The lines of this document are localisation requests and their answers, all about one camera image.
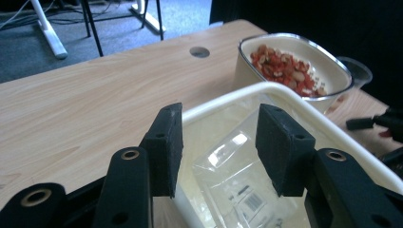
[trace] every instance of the white bowl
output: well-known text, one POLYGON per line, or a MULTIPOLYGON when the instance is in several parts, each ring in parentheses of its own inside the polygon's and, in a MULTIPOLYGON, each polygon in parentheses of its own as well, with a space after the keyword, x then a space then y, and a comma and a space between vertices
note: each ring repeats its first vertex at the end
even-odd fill
POLYGON ((349 70, 324 48, 295 34, 275 33, 249 37, 240 42, 234 89, 267 81, 252 65, 250 57, 263 44, 310 64, 310 73, 319 85, 323 85, 327 95, 302 99, 320 112, 325 112, 342 93, 354 85, 349 70))

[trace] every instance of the gray carpet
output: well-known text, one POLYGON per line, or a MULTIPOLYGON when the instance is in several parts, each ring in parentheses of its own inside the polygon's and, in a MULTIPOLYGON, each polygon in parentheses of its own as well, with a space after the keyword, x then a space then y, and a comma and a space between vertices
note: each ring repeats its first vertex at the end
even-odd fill
MULTIPOLYGON (((160 35, 152 28, 140 29, 141 20, 131 10, 134 3, 90 1, 104 55, 160 42, 160 35), (103 20, 113 17, 125 18, 103 20)), ((209 25, 210 8, 211 0, 162 0, 163 25, 166 27, 164 39, 216 26, 209 25)), ((61 10, 53 4, 46 13, 67 50, 68 57, 65 60, 54 57, 32 9, 24 10, 15 19, 28 18, 33 23, 18 28, 4 27, 0 30, 0 83, 99 58, 94 38, 86 37, 83 14, 73 10, 81 11, 81 6, 65 5, 61 10)), ((148 12, 157 18, 155 1, 149 1, 148 12)), ((4 23, 14 14, 15 12, 0 13, 0 23, 4 23)))

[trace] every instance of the dark background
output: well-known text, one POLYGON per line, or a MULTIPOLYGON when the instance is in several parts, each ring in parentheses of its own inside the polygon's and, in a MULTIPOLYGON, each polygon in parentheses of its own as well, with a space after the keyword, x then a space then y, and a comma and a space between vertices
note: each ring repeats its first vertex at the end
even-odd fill
POLYGON ((403 1, 213 0, 210 22, 245 19, 268 32, 291 32, 348 56, 373 73, 362 87, 389 106, 403 107, 403 1))

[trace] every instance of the white table leg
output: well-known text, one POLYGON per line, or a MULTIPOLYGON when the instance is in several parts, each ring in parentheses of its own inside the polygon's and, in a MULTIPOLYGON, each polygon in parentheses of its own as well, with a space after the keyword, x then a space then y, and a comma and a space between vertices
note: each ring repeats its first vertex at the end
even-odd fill
POLYGON ((44 14, 44 11, 42 10, 41 5, 39 4, 38 0, 30 0, 30 2, 33 5, 33 8, 36 11, 36 14, 38 14, 39 17, 39 26, 41 28, 41 31, 43 31, 45 37, 48 40, 48 43, 58 59, 66 59, 67 58, 67 51, 63 47, 62 43, 59 40, 59 37, 57 36, 56 32, 54 31, 53 27, 49 23, 47 17, 44 14))

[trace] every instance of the gripper screw hole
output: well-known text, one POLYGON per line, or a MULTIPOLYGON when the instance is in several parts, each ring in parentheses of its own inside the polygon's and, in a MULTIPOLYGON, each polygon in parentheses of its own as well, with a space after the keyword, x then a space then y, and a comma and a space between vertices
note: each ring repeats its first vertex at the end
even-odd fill
POLYGON ((326 155, 327 157, 338 162, 345 162, 347 160, 347 158, 344 155, 334 151, 327 152, 326 155))
POLYGON ((28 193, 21 200, 21 205, 25 207, 36 206, 46 201, 51 195, 51 191, 46 188, 37 189, 28 193))
POLYGON ((112 218, 112 223, 115 225, 122 225, 125 222, 127 222, 128 220, 128 214, 126 212, 121 212, 116 214, 113 218, 112 218))
POLYGON ((122 154, 121 158, 123 160, 133 160, 136 159, 137 157, 139 157, 140 152, 137 150, 130 150, 130 151, 126 151, 122 154))
POLYGON ((303 135, 296 135, 296 138, 299 139, 299 140, 303 140, 303 139, 305 139, 305 136, 303 136, 303 135))

